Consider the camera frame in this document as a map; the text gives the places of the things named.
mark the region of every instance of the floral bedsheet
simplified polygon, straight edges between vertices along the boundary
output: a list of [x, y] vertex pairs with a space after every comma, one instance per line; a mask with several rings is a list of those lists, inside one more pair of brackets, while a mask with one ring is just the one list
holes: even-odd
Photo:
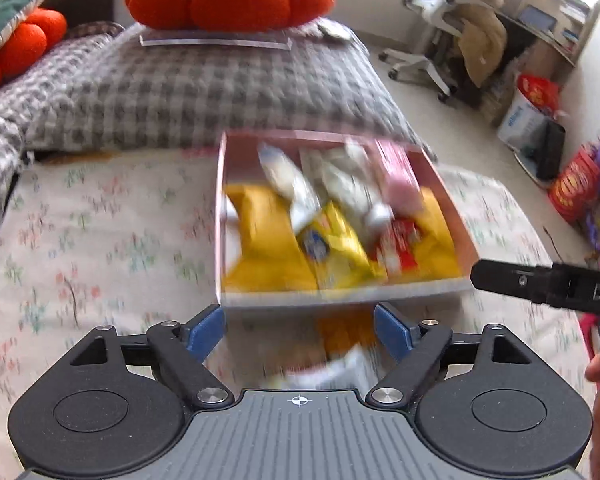
[[[502, 184], [454, 168], [441, 173], [482, 256], [550, 262]], [[182, 151], [22, 173], [0, 229], [0, 480], [22, 470], [6, 430], [11, 405], [93, 326], [139, 333], [189, 319], [214, 300], [215, 176], [214, 154]], [[503, 323], [594, 399], [573, 313], [475, 292], [460, 305], [425, 302], [418, 316], [465, 332]], [[220, 376], [230, 367], [222, 356], [210, 365]]]

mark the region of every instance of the floor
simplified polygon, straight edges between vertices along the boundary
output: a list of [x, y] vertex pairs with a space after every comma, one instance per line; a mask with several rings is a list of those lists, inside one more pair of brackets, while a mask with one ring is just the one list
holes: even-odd
[[584, 264], [590, 245], [562, 220], [546, 192], [533, 183], [516, 162], [512, 151], [498, 140], [495, 129], [482, 116], [460, 102], [442, 104], [438, 90], [424, 76], [388, 78], [389, 65], [378, 59], [379, 47], [369, 46], [371, 63], [391, 92], [413, 129], [438, 154], [440, 163], [459, 166], [501, 181], [516, 198], [549, 255], [558, 260], [546, 228], [565, 262]]

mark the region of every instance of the white bag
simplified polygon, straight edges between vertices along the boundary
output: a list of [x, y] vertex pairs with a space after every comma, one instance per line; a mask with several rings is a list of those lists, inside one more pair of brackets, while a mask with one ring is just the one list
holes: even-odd
[[378, 379], [368, 352], [357, 344], [341, 359], [301, 372], [288, 372], [273, 385], [282, 390], [358, 390], [364, 399]]
[[498, 138], [516, 152], [527, 146], [534, 148], [536, 132], [548, 119], [516, 88], [513, 102], [498, 128]]

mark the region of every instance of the office chair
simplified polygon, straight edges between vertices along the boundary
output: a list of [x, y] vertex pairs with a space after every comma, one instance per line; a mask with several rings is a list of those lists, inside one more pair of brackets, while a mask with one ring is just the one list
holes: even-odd
[[[490, 6], [481, 0], [402, 0], [408, 9], [419, 12], [422, 18], [429, 24], [429, 42], [433, 36], [440, 31], [442, 34], [453, 36], [462, 35], [462, 22], [450, 13], [459, 5]], [[385, 49], [378, 56], [380, 61], [387, 62], [390, 59], [399, 60], [389, 70], [389, 77], [397, 80], [398, 74], [403, 70], [426, 70], [430, 78], [440, 88], [438, 98], [446, 102], [456, 91], [456, 87], [448, 85], [440, 75], [436, 63], [424, 54], [408, 54], [392, 48]]]

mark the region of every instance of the pink box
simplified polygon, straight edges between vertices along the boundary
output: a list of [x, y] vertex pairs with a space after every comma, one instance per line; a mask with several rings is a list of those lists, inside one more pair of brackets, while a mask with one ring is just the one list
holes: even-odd
[[312, 292], [223, 292], [222, 276], [228, 261], [239, 253], [237, 228], [225, 221], [222, 190], [227, 183], [266, 183], [260, 161], [258, 145], [266, 142], [282, 149], [300, 166], [300, 148], [328, 150], [343, 145], [355, 136], [321, 132], [269, 130], [262, 132], [232, 131], [222, 135], [218, 156], [218, 180], [216, 184], [216, 297], [225, 308], [271, 308], [279, 306], [320, 306], [338, 304], [364, 304], [378, 301], [400, 301], [410, 298], [427, 298], [440, 295], [455, 295], [472, 290], [469, 279], [471, 268], [478, 261], [478, 253], [469, 233], [451, 200], [438, 172], [427, 155], [417, 146], [404, 144], [413, 172], [421, 187], [429, 187], [434, 193], [445, 216], [454, 240], [461, 278], [435, 280], [432, 282], [398, 283], [362, 286], [338, 290]]

